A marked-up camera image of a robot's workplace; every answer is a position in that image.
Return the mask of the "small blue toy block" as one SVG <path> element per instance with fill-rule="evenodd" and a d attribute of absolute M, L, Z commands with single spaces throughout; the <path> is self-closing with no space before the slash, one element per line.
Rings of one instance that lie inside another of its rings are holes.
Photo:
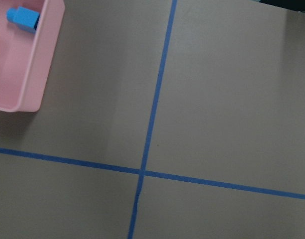
<path fill-rule="evenodd" d="M 6 12 L 6 18 L 19 29 L 30 33 L 36 33 L 40 13 L 19 6 L 18 8 L 9 8 Z"/>

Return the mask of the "pink plastic box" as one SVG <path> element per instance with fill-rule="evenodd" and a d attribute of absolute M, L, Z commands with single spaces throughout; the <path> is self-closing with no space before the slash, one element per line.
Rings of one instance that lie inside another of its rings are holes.
<path fill-rule="evenodd" d="M 7 20 L 19 6 L 40 13 L 36 33 Z M 0 0 L 0 111 L 40 109 L 64 12 L 62 0 Z"/>

